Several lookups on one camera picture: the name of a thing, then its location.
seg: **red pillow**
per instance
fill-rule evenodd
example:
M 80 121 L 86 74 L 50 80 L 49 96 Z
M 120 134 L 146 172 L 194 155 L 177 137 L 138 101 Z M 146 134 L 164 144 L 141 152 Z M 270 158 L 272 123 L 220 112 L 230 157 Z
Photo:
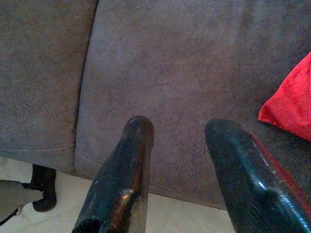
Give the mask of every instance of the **red pillow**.
M 311 141 L 311 52 L 262 106 L 258 120 Z

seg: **tile floor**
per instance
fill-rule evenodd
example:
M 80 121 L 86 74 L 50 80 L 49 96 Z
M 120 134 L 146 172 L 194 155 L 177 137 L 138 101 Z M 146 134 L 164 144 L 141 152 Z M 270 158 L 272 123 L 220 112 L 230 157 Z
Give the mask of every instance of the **tile floor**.
M 0 179 L 29 182 L 32 166 L 0 157 Z M 57 206 L 46 213 L 27 204 L 20 216 L 11 218 L 1 233 L 70 233 L 91 181 L 58 172 Z M 226 211 L 150 194 L 146 233 L 234 233 Z

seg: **gray fabric upholstery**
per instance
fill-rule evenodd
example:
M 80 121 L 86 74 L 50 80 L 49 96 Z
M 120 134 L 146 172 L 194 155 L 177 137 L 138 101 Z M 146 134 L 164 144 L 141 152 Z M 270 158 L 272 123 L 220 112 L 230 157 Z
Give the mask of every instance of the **gray fabric upholstery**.
M 1 1 L 0 156 L 74 171 L 96 0 Z
M 101 0 L 79 108 L 76 169 L 94 177 L 126 121 L 155 126 L 151 191 L 224 207 L 204 143 L 214 117 L 242 124 L 310 195 L 311 145 L 257 121 L 311 50 L 310 1 Z

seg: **gray couch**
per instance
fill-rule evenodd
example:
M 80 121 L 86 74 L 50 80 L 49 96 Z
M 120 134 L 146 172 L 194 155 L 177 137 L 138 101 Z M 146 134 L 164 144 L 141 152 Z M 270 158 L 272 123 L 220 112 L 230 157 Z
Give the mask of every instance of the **gray couch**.
M 204 143 L 242 124 L 311 197 L 311 144 L 257 120 L 311 51 L 309 0 L 4 0 L 0 156 L 94 178 L 126 121 L 155 126 L 153 193 L 224 208 Z

